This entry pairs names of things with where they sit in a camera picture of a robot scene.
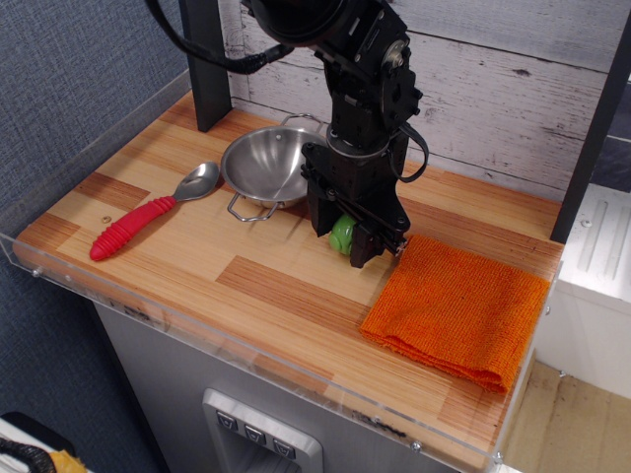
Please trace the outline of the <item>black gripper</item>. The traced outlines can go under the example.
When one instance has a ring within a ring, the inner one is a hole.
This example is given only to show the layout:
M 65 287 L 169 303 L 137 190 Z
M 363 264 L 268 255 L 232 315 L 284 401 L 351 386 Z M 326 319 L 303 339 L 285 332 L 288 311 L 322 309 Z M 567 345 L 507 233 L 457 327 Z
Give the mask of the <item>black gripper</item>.
M 410 221 L 396 195 L 397 178 L 387 154 L 355 159 L 315 144 L 305 145 L 302 152 L 302 176 L 318 237 L 328 234 L 340 216 L 353 218 L 350 264 L 355 268 L 386 250 L 397 254 L 405 247 Z

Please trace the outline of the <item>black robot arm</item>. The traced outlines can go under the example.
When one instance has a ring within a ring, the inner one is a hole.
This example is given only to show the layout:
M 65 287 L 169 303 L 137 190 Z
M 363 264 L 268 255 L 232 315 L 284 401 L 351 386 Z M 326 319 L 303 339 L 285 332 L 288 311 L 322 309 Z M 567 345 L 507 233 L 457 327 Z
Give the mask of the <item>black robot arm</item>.
M 406 245 L 410 221 L 396 194 L 424 172 L 403 173 L 407 148 L 425 139 L 409 124 L 422 93 L 410 68 L 407 26 L 386 1 L 248 1 L 259 26 L 287 47 L 308 47 L 332 100 L 323 145 L 302 148 L 312 225 L 320 237 L 351 218 L 350 263 L 363 267 Z

